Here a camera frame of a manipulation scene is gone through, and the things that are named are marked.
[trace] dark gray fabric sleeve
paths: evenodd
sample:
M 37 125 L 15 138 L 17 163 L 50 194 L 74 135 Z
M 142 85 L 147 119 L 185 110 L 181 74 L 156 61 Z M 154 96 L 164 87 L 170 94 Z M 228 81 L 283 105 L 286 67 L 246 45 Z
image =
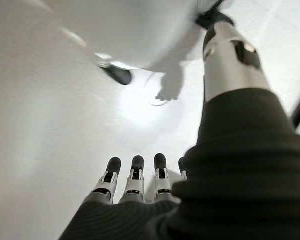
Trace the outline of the dark gray fabric sleeve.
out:
M 300 136 L 278 98 L 241 89 L 203 108 L 188 181 L 172 188 L 182 203 L 150 222 L 149 236 L 300 240 Z

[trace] white surface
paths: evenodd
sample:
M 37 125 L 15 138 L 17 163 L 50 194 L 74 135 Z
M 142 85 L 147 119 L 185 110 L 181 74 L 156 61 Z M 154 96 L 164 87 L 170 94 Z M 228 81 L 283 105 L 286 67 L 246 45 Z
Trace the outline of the white surface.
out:
M 259 49 L 290 113 L 300 97 L 300 0 L 237 0 L 226 12 Z M 204 74 L 197 27 L 160 64 L 134 71 L 129 86 L 89 62 L 59 27 L 43 8 L 0 0 L 2 240 L 58 238 L 110 158 L 122 160 L 118 202 L 135 155 L 145 159 L 147 192 L 155 154 L 178 173 L 179 158 L 196 142 Z M 177 100 L 151 105 L 160 85 L 160 98 Z

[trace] ribbed fabric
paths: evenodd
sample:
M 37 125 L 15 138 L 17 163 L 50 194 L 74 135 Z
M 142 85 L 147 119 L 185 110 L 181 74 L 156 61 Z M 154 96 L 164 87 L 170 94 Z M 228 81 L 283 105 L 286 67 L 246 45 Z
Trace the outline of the ribbed fabric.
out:
M 61 236 L 61 240 L 144 240 L 149 220 L 176 208 L 171 201 L 155 204 L 124 202 L 105 205 L 84 203 Z

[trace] robotic hand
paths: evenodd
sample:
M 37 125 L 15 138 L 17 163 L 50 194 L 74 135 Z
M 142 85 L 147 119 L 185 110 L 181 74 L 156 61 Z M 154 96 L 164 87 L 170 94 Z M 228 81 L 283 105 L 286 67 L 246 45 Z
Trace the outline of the robotic hand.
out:
M 133 158 L 130 175 L 127 179 L 123 197 L 119 202 L 120 204 L 126 202 L 145 203 L 144 165 L 145 163 L 142 156 L 135 156 Z M 183 158 L 179 161 L 179 167 L 183 179 L 187 180 L 187 172 L 183 167 Z M 107 205 L 114 204 L 113 199 L 116 192 L 120 169 L 121 160 L 118 157 L 113 157 L 109 161 L 104 175 L 83 203 L 94 201 Z M 167 161 L 162 153 L 155 155 L 154 169 L 154 203 L 160 201 L 178 203 L 178 200 L 172 196 L 171 193 L 172 188 L 167 170 Z

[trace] black fingertip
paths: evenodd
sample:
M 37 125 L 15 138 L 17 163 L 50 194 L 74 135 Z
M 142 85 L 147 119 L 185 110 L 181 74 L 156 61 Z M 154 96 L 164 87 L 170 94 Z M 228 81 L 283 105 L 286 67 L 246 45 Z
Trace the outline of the black fingertip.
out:
M 121 169 L 121 160 L 118 157 L 113 157 L 110 159 L 108 166 L 106 167 L 106 170 L 109 173 L 116 173 L 119 176 Z
M 167 168 L 167 160 L 165 155 L 162 153 L 158 153 L 154 156 L 154 169 L 166 169 Z
M 144 166 L 145 166 L 145 160 L 142 156 L 135 156 L 132 159 L 132 165 L 131 165 L 131 170 L 135 169 L 136 167 L 141 169 L 142 171 L 144 170 Z

